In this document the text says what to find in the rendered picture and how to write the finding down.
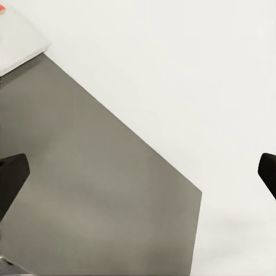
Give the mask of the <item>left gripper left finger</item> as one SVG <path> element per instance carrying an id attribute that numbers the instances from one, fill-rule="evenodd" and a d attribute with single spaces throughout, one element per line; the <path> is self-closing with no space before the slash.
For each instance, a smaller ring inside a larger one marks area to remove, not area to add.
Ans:
<path id="1" fill-rule="evenodd" d="M 0 222 L 29 175 L 29 162 L 24 153 L 0 160 Z"/>

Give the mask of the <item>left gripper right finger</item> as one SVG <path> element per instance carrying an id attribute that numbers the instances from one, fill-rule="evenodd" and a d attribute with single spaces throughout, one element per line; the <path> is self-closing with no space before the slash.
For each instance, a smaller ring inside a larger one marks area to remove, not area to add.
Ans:
<path id="1" fill-rule="evenodd" d="M 276 155 L 262 154 L 259 161 L 258 174 L 276 199 Z"/>

